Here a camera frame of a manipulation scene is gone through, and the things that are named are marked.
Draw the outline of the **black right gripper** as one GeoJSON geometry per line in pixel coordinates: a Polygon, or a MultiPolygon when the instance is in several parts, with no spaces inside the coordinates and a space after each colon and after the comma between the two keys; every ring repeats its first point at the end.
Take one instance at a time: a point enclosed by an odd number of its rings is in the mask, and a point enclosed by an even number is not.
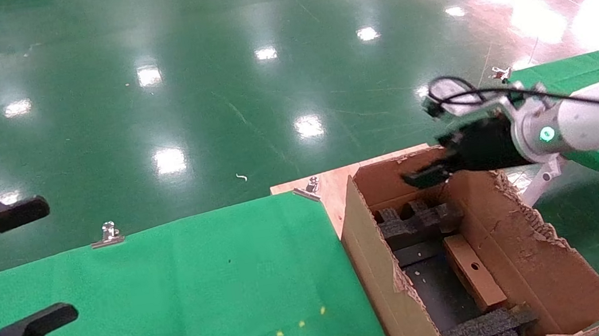
{"type": "Polygon", "coordinates": [[[434,139],[448,151],[450,170],[434,163],[400,175],[406,185],[427,189],[445,183],[460,170],[487,171],[520,166],[512,138],[511,122],[504,115],[478,119],[437,135],[434,139]]]}

